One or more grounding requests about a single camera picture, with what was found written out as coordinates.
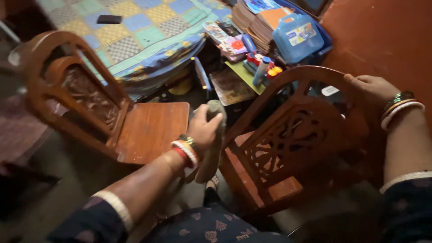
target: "bedsheet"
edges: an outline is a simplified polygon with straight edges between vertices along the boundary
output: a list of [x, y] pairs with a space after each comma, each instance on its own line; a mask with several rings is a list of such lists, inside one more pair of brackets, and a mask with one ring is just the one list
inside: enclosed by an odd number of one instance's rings
[[[144, 96], [202, 49], [203, 22], [231, 18], [231, 10], [217, 0], [37, 2], [54, 26], [74, 32], [89, 44], [129, 94]], [[118, 25], [96, 24], [100, 15], [120, 15], [123, 20]]]

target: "sleeve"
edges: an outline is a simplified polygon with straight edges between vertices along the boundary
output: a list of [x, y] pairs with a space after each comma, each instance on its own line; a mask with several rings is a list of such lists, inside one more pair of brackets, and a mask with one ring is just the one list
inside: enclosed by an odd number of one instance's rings
[[132, 227], [132, 219], [123, 202], [112, 192], [100, 191], [51, 232], [47, 241], [124, 243]]
[[432, 242], [432, 175], [419, 172], [386, 184], [382, 243]]

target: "red bangle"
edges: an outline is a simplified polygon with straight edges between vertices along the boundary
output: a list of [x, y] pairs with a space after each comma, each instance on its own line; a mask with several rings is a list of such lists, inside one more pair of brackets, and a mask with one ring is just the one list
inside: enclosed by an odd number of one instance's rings
[[183, 150], [181, 150], [178, 147], [173, 147], [172, 149], [177, 151], [177, 153], [183, 158], [183, 161], [184, 161], [184, 164], [186, 165], [186, 167], [193, 168], [192, 161], [189, 159], [189, 157], [187, 156], [187, 154]]

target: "orange wall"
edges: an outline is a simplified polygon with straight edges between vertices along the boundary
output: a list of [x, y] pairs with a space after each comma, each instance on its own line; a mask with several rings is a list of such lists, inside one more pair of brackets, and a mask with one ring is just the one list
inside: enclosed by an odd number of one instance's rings
[[431, 10], [432, 0], [334, 0], [321, 20], [334, 41], [323, 65], [413, 91], [432, 128]]

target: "hand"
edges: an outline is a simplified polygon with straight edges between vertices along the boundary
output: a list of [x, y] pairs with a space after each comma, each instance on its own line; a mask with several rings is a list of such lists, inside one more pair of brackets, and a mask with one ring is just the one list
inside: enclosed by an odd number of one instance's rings
[[393, 84], [389, 83], [382, 77], [374, 77], [369, 75], [354, 77], [351, 74], [345, 74], [343, 78], [361, 90], [376, 96], [382, 102], [387, 102], [393, 99], [395, 95], [400, 93], [400, 90], [398, 90], [395, 86], [393, 86]]
[[208, 105], [200, 105], [197, 113], [189, 124], [189, 128], [186, 133], [188, 137], [194, 139], [194, 142], [202, 152], [206, 151], [212, 144], [216, 136], [215, 131], [223, 119], [222, 113], [219, 113], [209, 122], [207, 122], [208, 108]]

